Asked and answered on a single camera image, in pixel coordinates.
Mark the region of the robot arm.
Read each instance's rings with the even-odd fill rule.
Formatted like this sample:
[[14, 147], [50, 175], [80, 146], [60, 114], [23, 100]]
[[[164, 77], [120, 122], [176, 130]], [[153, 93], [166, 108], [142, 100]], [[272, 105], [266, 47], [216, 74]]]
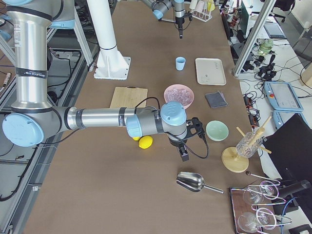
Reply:
[[189, 22], [193, 20], [192, 13], [185, 10], [184, 0], [142, 0], [142, 2], [151, 9], [157, 20], [164, 20], [164, 15], [173, 9], [173, 23], [179, 33], [179, 38], [183, 38], [183, 31], [188, 27], [187, 25], [183, 28], [185, 19], [188, 18]]
[[75, 133], [88, 127], [125, 127], [131, 137], [166, 134], [183, 161], [192, 150], [187, 140], [205, 139], [201, 121], [187, 119], [183, 105], [133, 108], [79, 109], [75, 107], [77, 85], [64, 82], [58, 98], [48, 96], [47, 29], [74, 29], [84, 54], [88, 43], [72, 0], [7, 0], [7, 14], [14, 27], [16, 101], [2, 121], [4, 135], [13, 144], [31, 147], [64, 131]]

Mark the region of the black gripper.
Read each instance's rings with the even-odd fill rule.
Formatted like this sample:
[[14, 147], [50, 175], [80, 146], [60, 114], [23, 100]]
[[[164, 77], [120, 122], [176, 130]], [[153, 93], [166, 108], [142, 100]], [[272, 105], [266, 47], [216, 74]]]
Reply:
[[183, 162], [189, 160], [189, 154], [186, 149], [186, 142], [188, 139], [198, 136], [205, 141], [205, 131], [202, 122], [197, 118], [186, 120], [186, 131], [182, 135], [174, 135], [168, 133], [168, 138], [173, 146], [176, 146]]
[[192, 21], [192, 13], [186, 10], [175, 10], [175, 24], [177, 25], [177, 29], [179, 32], [179, 38], [183, 38], [183, 24], [185, 22], [185, 18], [189, 18], [189, 21]]

